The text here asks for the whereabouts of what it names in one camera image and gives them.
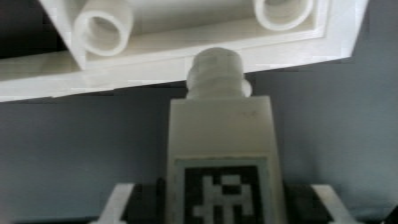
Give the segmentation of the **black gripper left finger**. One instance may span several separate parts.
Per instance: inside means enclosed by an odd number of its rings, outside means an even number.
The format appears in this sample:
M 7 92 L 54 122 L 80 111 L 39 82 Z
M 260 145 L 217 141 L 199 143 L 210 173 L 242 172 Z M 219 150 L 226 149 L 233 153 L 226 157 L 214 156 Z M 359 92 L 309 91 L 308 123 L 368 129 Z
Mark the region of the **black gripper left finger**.
M 87 224 L 164 224 L 164 182 L 119 183 L 100 217 Z

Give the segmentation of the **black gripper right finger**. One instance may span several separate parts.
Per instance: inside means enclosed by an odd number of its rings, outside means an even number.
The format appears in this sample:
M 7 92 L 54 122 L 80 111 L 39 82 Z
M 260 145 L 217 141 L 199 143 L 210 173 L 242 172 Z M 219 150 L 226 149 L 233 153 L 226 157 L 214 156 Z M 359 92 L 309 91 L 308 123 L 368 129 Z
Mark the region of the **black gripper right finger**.
M 331 185 L 286 184 L 288 224 L 363 224 Z

